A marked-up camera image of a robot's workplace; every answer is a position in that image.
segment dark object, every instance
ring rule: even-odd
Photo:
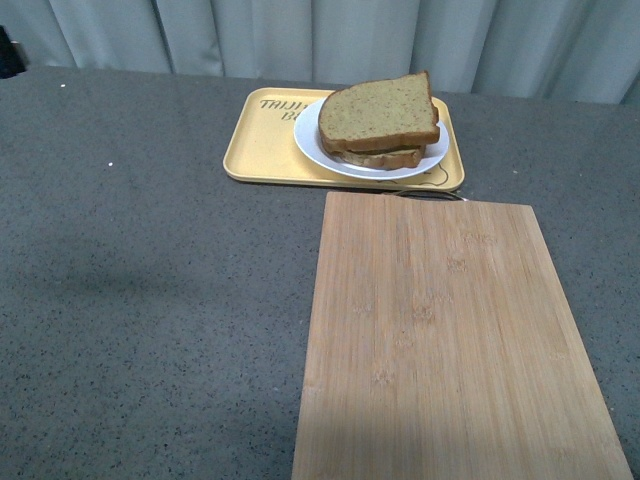
[[[14,77],[24,71],[26,68],[16,45],[11,43],[9,35],[0,25],[0,78]]]

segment wood grain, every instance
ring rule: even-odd
[[[328,194],[294,480],[632,478],[531,207]]]

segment bread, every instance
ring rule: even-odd
[[[340,152],[336,154],[345,162],[361,167],[394,170],[396,168],[415,168],[424,157],[425,147],[400,148],[389,152]]]
[[[333,92],[318,130],[325,151],[374,168],[416,166],[425,146],[440,138],[438,109],[426,71]]]

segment white plate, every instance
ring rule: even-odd
[[[333,172],[366,180],[399,180],[426,172],[435,167],[444,158],[449,149],[449,132],[447,132],[447,127],[440,121],[438,122],[440,140],[438,140],[438,143],[427,145],[425,157],[414,168],[379,170],[352,165],[340,158],[329,156],[322,148],[320,133],[318,132],[318,114],[325,100],[325,98],[321,98],[300,113],[293,127],[293,135],[298,147],[307,157]]]

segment bamboo cutting board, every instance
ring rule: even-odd
[[[329,193],[294,480],[632,478],[531,207]]]

